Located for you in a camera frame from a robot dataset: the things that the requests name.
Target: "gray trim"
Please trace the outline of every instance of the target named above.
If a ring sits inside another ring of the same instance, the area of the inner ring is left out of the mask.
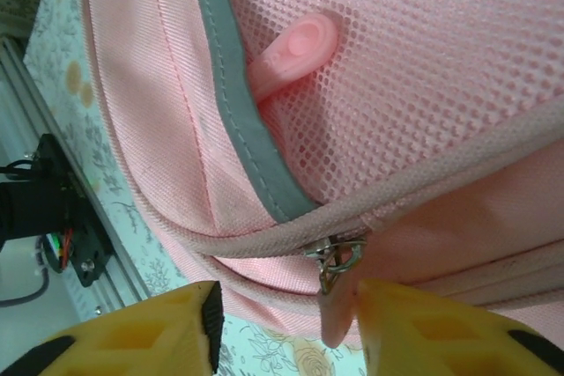
[[[219,114],[258,198],[279,223],[310,212],[316,205],[286,166],[249,90],[241,36],[229,0],[198,2]]]

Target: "pink backpack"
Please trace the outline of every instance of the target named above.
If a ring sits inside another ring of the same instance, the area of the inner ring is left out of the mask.
[[[137,206],[190,281],[222,282],[229,313],[319,335],[316,293],[357,263],[495,310],[564,298],[564,0],[83,8]],[[337,30],[330,59],[264,74],[312,12]],[[257,77],[276,91],[258,105]]]

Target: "red wire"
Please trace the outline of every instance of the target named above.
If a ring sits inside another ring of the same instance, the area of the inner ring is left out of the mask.
[[[71,247],[72,240],[72,228],[68,228],[64,231],[64,241],[63,241],[63,269],[66,269],[69,262],[69,249]]]

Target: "floral tablecloth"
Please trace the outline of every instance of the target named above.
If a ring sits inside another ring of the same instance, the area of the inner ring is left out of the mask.
[[[25,63],[153,295],[187,283],[139,216],[93,98],[78,0],[41,0]],[[359,350],[273,333],[227,316],[219,375],[365,374]]]

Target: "metal zipper slider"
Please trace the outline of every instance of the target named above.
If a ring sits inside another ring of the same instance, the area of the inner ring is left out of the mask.
[[[328,295],[339,275],[359,264],[367,244],[364,236],[351,240],[338,240],[332,236],[309,244],[305,255],[317,260],[322,295]]]

